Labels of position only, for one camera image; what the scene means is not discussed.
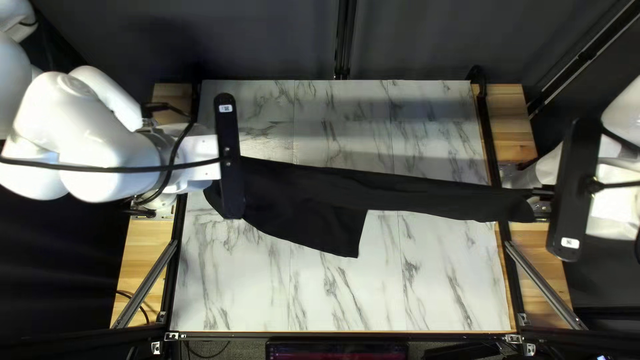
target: black garment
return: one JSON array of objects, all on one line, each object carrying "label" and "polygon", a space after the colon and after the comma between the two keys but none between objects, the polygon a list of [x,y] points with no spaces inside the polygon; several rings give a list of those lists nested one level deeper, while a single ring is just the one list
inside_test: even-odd
[{"label": "black garment", "polygon": [[[534,221],[528,189],[319,168],[241,158],[244,219],[263,233],[349,258],[358,257],[367,210],[412,211],[458,220]],[[221,215],[220,191],[205,197]]]}]

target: metal bracket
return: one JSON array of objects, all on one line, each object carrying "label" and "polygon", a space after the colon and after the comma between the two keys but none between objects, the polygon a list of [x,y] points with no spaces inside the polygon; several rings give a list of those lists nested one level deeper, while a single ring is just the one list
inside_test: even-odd
[{"label": "metal bracket", "polygon": [[158,260],[154,263],[154,266],[151,267],[147,276],[142,280],[142,283],[138,286],[136,292],[133,294],[131,299],[129,299],[129,302],[124,306],[124,309],[122,309],[122,312],[111,326],[112,329],[123,329],[129,325],[133,316],[138,311],[138,308],[145,300],[145,297],[149,294],[151,287],[156,283],[156,280],[160,277],[162,270],[164,270],[166,264],[171,260],[171,257],[175,253],[175,249],[177,249],[177,245],[178,241],[176,240],[172,240],[167,244],[162,251],[162,254],[158,257]]},{"label": "metal bracket", "polygon": [[160,341],[156,341],[155,343],[151,343],[151,353],[154,355],[160,355]]},{"label": "metal bracket", "polygon": [[176,341],[176,340],[178,340],[178,333],[177,332],[166,332],[164,334],[164,340],[165,341]]},{"label": "metal bracket", "polygon": [[533,356],[536,354],[535,344],[522,344],[522,345],[525,345],[525,347],[522,349],[524,350],[524,356]]},{"label": "metal bracket", "polygon": [[518,247],[511,241],[505,241],[503,243],[504,250],[511,256],[511,258],[524,270],[538,289],[545,296],[547,302],[556,311],[556,313],[566,323],[575,330],[588,330],[587,327],[580,321],[580,318],[575,315],[573,310],[568,307],[564,300],[556,293],[556,291],[549,285],[547,280],[537,271],[529,260],[520,252]]},{"label": "metal bracket", "polygon": [[164,319],[166,319],[166,311],[160,311],[156,317],[156,323],[164,323]]},{"label": "metal bracket", "polygon": [[531,322],[525,313],[518,313],[518,324],[520,326],[531,326]]},{"label": "metal bracket", "polygon": [[504,340],[511,344],[522,344],[522,337],[518,334],[507,334]]}]

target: dark gray wall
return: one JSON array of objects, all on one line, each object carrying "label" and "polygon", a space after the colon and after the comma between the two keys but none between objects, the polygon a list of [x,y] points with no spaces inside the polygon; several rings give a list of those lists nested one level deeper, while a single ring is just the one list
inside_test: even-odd
[{"label": "dark gray wall", "polygon": [[337,0],[32,0],[139,101],[154,82],[333,75]]},{"label": "dark gray wall", "polygon": [[617,0],[358,2],[354,78],[459,79],[535,85]]},{"label": "dark gray wall", "polygon": [[638,44],[640,21],[636,20],[531,119],[539,155],[562,141],[573,119],[599,115],[640,75]]},{"label": "dark gray wall", "polygon": [[[139,101],[153,82],[185,81],[196,62],[208,78],[329,79],[338,2],[33,0],[88,63]],[[493,82],[523,83],[534,94],[608,10],[626,3],[360,0],[351,75],[459,79],[479,64]]]}]

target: black cable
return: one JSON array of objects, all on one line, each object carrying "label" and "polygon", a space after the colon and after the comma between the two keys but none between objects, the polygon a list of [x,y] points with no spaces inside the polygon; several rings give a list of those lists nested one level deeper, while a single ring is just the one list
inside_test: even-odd
[{"label": "black cable", "polygon": [[629,181],[628,183],[609,183],[604,184],[595,179],[588,179],[586,183],[586,190],[589,193],[596,193],[602,191],[604,189],[613,189],[613,188],[628,188],[631,186],[640,186],[640,181]]},{"label": "black cable", "polygon": [[629,186],[640,186],[640,181],[629,181],[628,183],[602,184],[603,189],[626,188]]},{"label": "black cable", "polygon": [[147,217],[147,218],[155,218],[156,211],[155,210],[142,210],[142,209],[124,209],[123,213],[129,214],[132,217]]},{"label": "black cable", "polygon": [[18,160],[18,159],[11,159],[11,158],[5,158],[4,156],[0,156],[0,163],[9,164],[9,165],[49,168],[52,170],[64,170],[64,171],[106,172],[106,173],[119,173],[119,174],[137,174],[140,172],[174,171],[174,170],[182,170],[185,168],[201,167],[204,165],[211,165],[219,162],[220,162],[220,158],[214,158],[209,160],[195,161],[192,163],[175,164],[175,165],[159,165],[155,167],[90,167],[90,166],[67,165],[67,164],[48,164],[48,163],[41,163],[39,161]]},{"label": "black cable", "polygon": [[230,343],[231,343],[231,341],[227,341],[225,346],[223,346],[222,349],[219,352],[217,352],[217,353],[215,353],[213,355],[204,356],[204,355],[198,354],[197,352],[193,351],[191,349],[191,346],[189,346],[189,342],[188,341],[184,342],[185,346],[187,346],[187,356],[189,357],[189,359],[191,359],[191,355],[190,354],[196,355],[200,359],[213,359],[214,357],[222,354],[222,352],[225,351],[225,349],[227,348],[227,346],[229,346]]},{"label": "black cable", "polygon": [[[118,295],[122,295],[126,298],[129,298],[129,300],[131,300],[131,295],[121,291],[121,290],[116,290],[116,294]],[[142,311],[142,314],[145,315],[145,319],[147,320],[147,325],[149,325],[151,322],[149,321],[149,316],[147,315],[147,312],[142,308],[142,305],[140,306],[140,311]]]},{"label": "black cable", "polygon": [[129,353],[127,354],[126,360],[133,360],[136,358],[137,355],[138,355],[138,347],[131,347],[129,349]]},{"label": "black cable", "polygon": [[[175,157],[178,155],[178,149],[180,148],[180,144],[182,143],[184,138],[187,136],[187,134],[195,124],[196,124],[196,118],[192,117],[191,120],[189,121],[189,124],[184,128],[184,130],[182,130],[182,134],[180,134],[180,136],[178,137],[178,140],[175,141],[175,144],[173,145],[173,149],[171,150],[171,154],[169,155],[170,166],[172,166],[173,163],[175,162]],[[136,202],[136,204],[145,205],[145,204],[148,204],[149,202],[152,202],[156,198],[158,198],[164,191],[164,188],[166,188],[166,186],[169,185],[169,180],[171,179],[172,173],[173,173],[172,170],[167,171],[162,184],[160,184],[160,187],[156,190],[156,192],[154,192],[153,195],[151,195],[150,197],[147,197],[146,199]]]},{"label": "black cable", "polygon": [[20,21],[18,24],[22,25],[22,26],[26,26],[28,28],[30,28],[31,26],[36,26],[38,25],[38,20],[34,20],[33,22],[24,22],[24,21]]}]

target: marble surface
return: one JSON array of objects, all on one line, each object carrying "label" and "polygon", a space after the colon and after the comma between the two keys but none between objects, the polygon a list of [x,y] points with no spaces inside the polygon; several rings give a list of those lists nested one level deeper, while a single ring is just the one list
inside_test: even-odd
[{"label": "marble surface", "polygon": [[[236,97],[245,156],[486,183],[465,81],[206,81]],[[224,220],[189,195],[171,329],[506,331],[493,224],[370,211],[358,259]]]}]

